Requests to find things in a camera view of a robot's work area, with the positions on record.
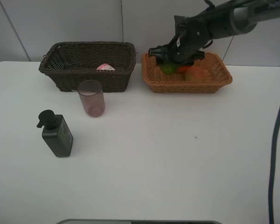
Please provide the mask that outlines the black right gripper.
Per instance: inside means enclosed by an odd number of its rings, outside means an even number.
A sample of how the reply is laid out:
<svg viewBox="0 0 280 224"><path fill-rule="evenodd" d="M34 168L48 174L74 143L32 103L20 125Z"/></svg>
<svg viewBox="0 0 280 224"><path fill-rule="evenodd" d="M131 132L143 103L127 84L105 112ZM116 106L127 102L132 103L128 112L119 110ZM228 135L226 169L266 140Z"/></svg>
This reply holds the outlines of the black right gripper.
<svg viewBox="0 0 280 224"><path fill-rule="evenodd" d="M205 53L200 49L210 40L211 36L205 25L191 25L176 34L168 44L150 48L148 55L163 62L192 65L195 60L205 58Z"/></svg>

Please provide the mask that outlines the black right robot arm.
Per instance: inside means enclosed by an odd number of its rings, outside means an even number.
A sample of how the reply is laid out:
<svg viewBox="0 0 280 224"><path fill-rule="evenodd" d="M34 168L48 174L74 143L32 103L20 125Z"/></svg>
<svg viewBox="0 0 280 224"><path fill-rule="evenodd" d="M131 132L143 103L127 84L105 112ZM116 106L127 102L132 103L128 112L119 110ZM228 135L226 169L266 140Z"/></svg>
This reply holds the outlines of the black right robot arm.
<svg viewBox="0 0 280 224"><path fill-rule="evenodd" d="M150 48L160 63L192 65L205 57L203 49L215 39L251 32L259 22L280 18L280 0L230 0L208 7L193 17L174 16L175 36L168 44Z"/></svg>

